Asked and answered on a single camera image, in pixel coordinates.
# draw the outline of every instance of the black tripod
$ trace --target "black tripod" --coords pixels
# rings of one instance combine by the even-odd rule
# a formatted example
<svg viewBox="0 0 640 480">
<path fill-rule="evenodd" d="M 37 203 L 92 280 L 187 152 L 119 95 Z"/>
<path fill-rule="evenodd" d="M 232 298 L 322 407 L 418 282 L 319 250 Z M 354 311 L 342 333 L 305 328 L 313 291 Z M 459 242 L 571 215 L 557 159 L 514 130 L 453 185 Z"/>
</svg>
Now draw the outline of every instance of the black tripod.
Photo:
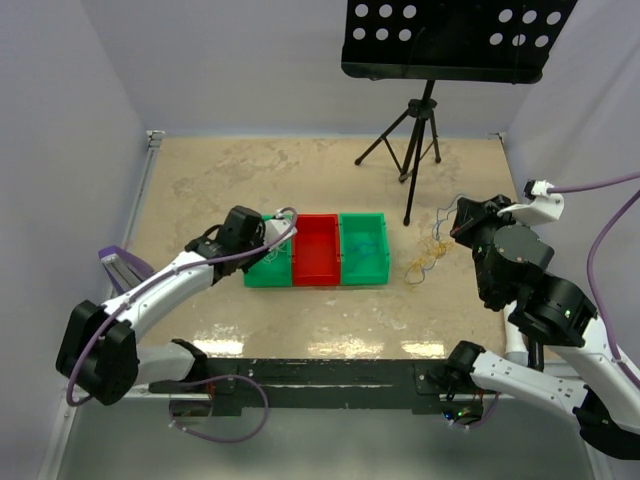
<svg viewBox="0 0 640 480">
<path fill-rule="evenodd" d="M 428 80 L 427 84 L 424 87 L 422 98 L 420 100 L 409 100 L 409 106 L 404 112 L 402 112 L 402 115 L 400 115 L 397 120 L 393 122 L 391 126 L 389 126 L 389 128 L 387 128 L 382 133 L 382 135 L 380 135 L 378 139 L 373 142 L 371 146 L 367 148 L 367 150 L 355 161 L 356 165 L 360 165 L 365 157 L 369 155 L 374 148 L 380 145 L 381 142 L 384 142 L 389 149 L 389 153 L 391 153 L 393 162 L 396 164 L 396 167 L 398 167 L 398 171 L 400 172 L 400 177 L 398 177 L 400 183 L 404 183 L 404 181 L 409 178 L 409 175 L 411 175 L 411 187 L 409 188 L 407 212 L 405 213 L 403 221 L 405 226 L 409 225 L 409 223 L 411 222 L 411 206 L 413 205 L 413 195 L 416 191 L 416 181 L 418 180 L 418 166 L 420 165 L 420 160 L 422 160 L 422 157 L 425 156 L 425 154 L 433 145 L 433 149 L 436 154 L 436 163 L 440 163 L 442 161 L 442 159 L 440 158 L 440 148 L 438 147 L 438 132 L 436 130 L 436 116 L 434 112 L 437 102 L 431 98 L 431 94 L 433 93 L 433 86 L 435 85 L 435 83 L 435 80 Z M 409 147 L 407 148 L 407 153 L 404 157 L 404 163 L 401 166 L 400 162 L 398 162 L 398 158 L 396 157 L 395 152 L 393 151 L 393 148 L 391 148 L 391 144 L 389 144 L 389 140 L 387 140 L 387 137 L 407 117 L 412 117 L 416 120 L 413 124 L 413 132 L 411 133 Z M 431 123 L 432 140 L 426 150 L 422 152 L 422 141 L 424 138 L 424 132 L 427 122 Z M 409 165 L 411 164 L 412 156 L 414 157 L 413 170 L 409 171 Z"/>
</svg>

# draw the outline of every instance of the beige table surface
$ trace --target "beige table surface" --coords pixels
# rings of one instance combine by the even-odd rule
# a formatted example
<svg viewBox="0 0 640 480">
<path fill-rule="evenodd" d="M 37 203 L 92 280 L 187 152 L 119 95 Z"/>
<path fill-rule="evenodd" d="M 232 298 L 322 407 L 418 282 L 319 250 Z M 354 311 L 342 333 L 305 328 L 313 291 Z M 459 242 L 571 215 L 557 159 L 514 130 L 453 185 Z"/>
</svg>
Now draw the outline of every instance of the beige table surface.
<svg viewBox="0 0 640 480">
<path fill-rule="evenodd" d="M 501 316 L 477 297 L 468 249 L 451 245 L 422 284 L 404 282 L 412 262 L 428 258 L 436 207 L 458 192 L 515 198 L 500 141 L 441 139 L 442 163 L 431 152 L 421 163 L 409 227 L 402 225 L 409 182 L 398 183 L 384 145 L 353 164 L 371 141 L 165 139 L 131 246 L 154 267 L 222 223 L 234 205 L 261 213 L 291 205 L 300 213 L 384 212 L 392 270 L 379 288 L 249 289 L 236 273 L 182 304 L 142 343 L 179 337 L 211 356 L 444 358 L 470 340 L 503 354 Z M 400 152 L 407 143 L 392 141 Z M 442 228 L 447 241 L 454 216 Z"/>
</svg>

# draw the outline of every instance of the white circular hole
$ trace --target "white circular hole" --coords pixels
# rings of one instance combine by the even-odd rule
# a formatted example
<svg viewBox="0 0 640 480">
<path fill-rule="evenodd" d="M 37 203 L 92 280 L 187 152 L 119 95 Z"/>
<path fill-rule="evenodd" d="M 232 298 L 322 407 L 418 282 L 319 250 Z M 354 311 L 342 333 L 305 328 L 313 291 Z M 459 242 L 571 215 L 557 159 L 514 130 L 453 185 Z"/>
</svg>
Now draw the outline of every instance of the white circular hole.
<svg viewBox="0 0 640 480">
<path fill-rule="evenodd" d="M 560 12 L 550 13 L 549 16 L 547 17 L 547 24 L 555 25 L 560 21 L 561 18 L 562 18 L 562 14 Z"/>
<path fill-rule="evenodd" d="M 538 18 L 538 14 L 536 13 L 535 10 L 529 10 L 527 13 L 525 13 L 522 16 L 522 21 L 526 24 L 529 23 L 533 23 L 536 21 L 536 18 Z"/>
<path fill-rule="evenodd" d="M 536 47 L 538 48 L 544 47 L 547 43 L 549 43 L 549 37 L 547 37 L 546 35 L 542 35 L 536 38 Z"/>
<path fill-rule="evenodd" d="M 513 18 L 513 12 L 508 8 L 501 11 L 500 15 L 498 15 L 498 20 L 500 20 L 502 23 L 507 23 L 512 18 Z"/>
<path fill-rule="evenodd" d="M 406 7 L 404 7 L 404 10 L 402 11 L 402 14 L 404 15 L 404 18 L 413 18 L 416 16 L 416 13 L 418 12 L 418 10 L 416 10 L 416 7 L 413 5 L 407 5 Z"/>
<path fill-rule="evenodd" d="M 491 45 L 500 45 L 501 42 L 502 42 L 501 33 L 494 33 L 493 35 L 491 35 L 491 37 L 489 37 L 489 43 Z"/>
<path fill-rule="evenodd" d="M 380 13 L 382 18 L 389 18 L 393 13 L 393 8 L 391 8 L 391 5 L 383 5 L 380 7 L 380 10 L 378 10 L 378 13 Z"/>
<path fill-rule="evenodd" d="M 513 43 L 514 47 L 519 47 L 525 42 L 526 39 L 527 37 L 525 37 L 523 34 L 516 35 L 515 37 L 513 37 L 513 41 L 511 43 Z"/>
<path fill-rule="evenodd" d="M 364 3 L 361 3 L 356 7 L 356 15 L 358 17 L 366 17 L 367 13 L 369 13 L 369 7 L 367 7 Z"/>
<path fill-rule="evenodd" d="M 387 38 L 389 38 L 389 30 L 387 30 L 386 28 L 381 28 L 376 32 L 376 38 L 378 40 L 386 40 Z"/>
<path fill-rule="evenodd" d="M 400 41 L 406 42 L 411 38 L 411 30 L 407 30 L 406 28 L 403 30 L 400 30 L 400 33 L 398 34 L 398 38 L 400 39 Z"/>
<path fill-rule="evenodd" d="M 353 31 L 353 38 L 355 38 L 356 40 L 362 40 L 365 35 L 366 32 L 364 31 L 364 28 L 356 28 Z"/>
</svg>

